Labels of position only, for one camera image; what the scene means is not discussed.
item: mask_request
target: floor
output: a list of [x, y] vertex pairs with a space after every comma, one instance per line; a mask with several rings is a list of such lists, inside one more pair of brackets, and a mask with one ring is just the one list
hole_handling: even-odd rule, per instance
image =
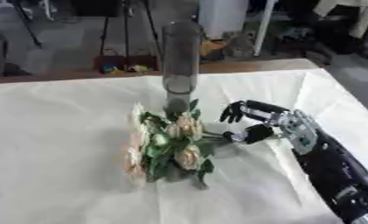
[[[194, 2], [195, 0], [156, 0], [156, 3], [152, 4], [156, 29], [160, 31], [161, 27], [170, 21], [188, 18], [197, 9]], [[148, 20], [138, 3], [135, 3], [134, 14], [129, 20], [131, 53], [152, 54], [155, 47]], [[0, 30], [10, 41], [9, 61], [39, 75], [47, 71], [91, 68], [94, 57], [99, 52], [102, 27], [102, 17], [80, 19], [68, 17], [64, 13], [58, 14], [55, 22], [50, 22], [43, 17], [42, 11], [36, 10], [32, 28], [44, 44], [42, 49], [38, 49], [31, 42], [15, 11], [0, 10]], [[106, 53], [123, 53], [120, 18], [113, 18], [110, 23], [106, 49]], [[251, 60], [283, 57], [285, 56], [269, 56], [265, 49], [261, 57]], [[333, 64], [325, 68], [368, 108], [368, 60], [356, 55], [337, 55]]]

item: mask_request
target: tripod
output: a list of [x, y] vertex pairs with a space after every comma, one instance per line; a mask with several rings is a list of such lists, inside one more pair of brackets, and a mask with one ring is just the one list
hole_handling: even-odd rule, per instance
[[[149, 0], [142, 0], [142, 3], [144, 5], [144, 8], [147, 13], [147, 18], [149, 20], [149, 26], [152, 31], [152, 36], [156, 44], [157, 53], [162, 58], [162, 49], [158, 42], [158, 36], [155, 29], [154, 20], [152, 18], [150, 9], [149, 9]], [[129, 9], [130, 9], [130, 0], [122, 0], [122, 8], [123, 8], [123, 16], [124, 16], [124, 42], [125, 42], [125, 71], [128, 71], [130, 66], [129, 61], [129, 32], [128, 32], [128, 17], [129, 17]], [[109, 23], [109, 17], [105, 17], [104, 25], [103, 25], [103, 32], [101, 35], [101, 49], [100, 49], [100, 56], [103, 56], [104, 49], [105, 49], [105, 42], [106, 37], [108, 35], [108, 23]]]
[[19, 0], [13, 0], [12, 3], [8, 3], [7, 0], [2, 0], [2, 2], [0, 3], [0, 10], [2, 8], [14, 8], [15, 9], [15, 11], [17, 12], [17, 15], [20, 17], [20, 20], [22, 21], [22, 24], [24, 25], [24, 28], [29, 33], [32, 41], [37, 47], [41, 48], [42, 47], [41, 42], [39, 42], [39, 40], [37, 39], [37, 36], [34, 34], [34, 32], [31, 30], [28, 24], [31, 21], [29, 18], [29, 15], [32, 16], [32, 10], [23, 8], [20, 5]]

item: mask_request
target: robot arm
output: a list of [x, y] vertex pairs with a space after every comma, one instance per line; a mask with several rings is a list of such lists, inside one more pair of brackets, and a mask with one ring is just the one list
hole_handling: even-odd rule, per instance
[[239, 101], [225, 109], [220, 121], [237, 122], [243, 116], [262, 124], [239, 134], [226, 132], [227, 139], [252, 144], [274, 137], [278, 129], [277, 137], [291, 142], [299, 165], [330, 209], [345, 223], [368, 224], [368, 171], [314, 119], [300, 110]]

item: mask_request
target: white paper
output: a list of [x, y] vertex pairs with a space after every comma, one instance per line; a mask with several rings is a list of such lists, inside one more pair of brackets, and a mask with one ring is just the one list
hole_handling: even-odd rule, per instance
[[[218, 149], [210, 189], [189, 179], [136, 189], [122, 172], [127, 114], [161, 110], [160, 77], [0, 84], [0, 224], [340, 223], [289, 145]], [[238, 100], [310, 113], [368, 168], [368, 111], [325, 71], [201, 74], [193, 98], [211, 130]]]

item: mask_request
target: gray glass vase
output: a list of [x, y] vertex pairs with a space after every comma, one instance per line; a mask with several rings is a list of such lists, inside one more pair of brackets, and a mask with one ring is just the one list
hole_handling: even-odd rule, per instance
[[192, 21], [173, 22], [163, 28], [163, 85], [166, 108], [185, 112], [196, 88], [201, 29]]

